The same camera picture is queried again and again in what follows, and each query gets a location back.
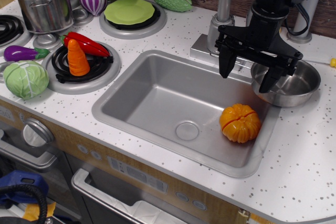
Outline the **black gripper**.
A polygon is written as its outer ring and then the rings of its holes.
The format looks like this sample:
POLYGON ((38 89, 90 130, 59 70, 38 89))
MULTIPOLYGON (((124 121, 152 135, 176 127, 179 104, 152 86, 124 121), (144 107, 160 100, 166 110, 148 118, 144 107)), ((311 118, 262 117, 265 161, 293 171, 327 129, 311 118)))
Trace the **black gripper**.
POLYGON ((219 50, 219 73, 227 78, 241 57, 268 67, 259 92, 267 93, 281 77, 292 75, 302 53, 280 36, 277 22, 252 19, 247 27, 221 25, 215 46, 219 50))

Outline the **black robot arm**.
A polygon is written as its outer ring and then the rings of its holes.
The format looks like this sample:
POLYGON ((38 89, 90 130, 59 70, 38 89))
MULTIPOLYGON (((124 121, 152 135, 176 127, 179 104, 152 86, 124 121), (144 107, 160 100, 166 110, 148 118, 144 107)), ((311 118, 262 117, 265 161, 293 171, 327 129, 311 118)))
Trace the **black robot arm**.
POLYGON ((293 75, 303 54, 280 37, 280 28, 287 25, 287 17, 295 7, 306 23, 310 18, 302 6, 304 0, 255 0, 251 5, 252 17, 246 27, 218 28, 215 46, 219 50, 219 73, 227 78, 237 57, 252 60, 268 67, 259 92, 267 93, 281 77, 293 75))

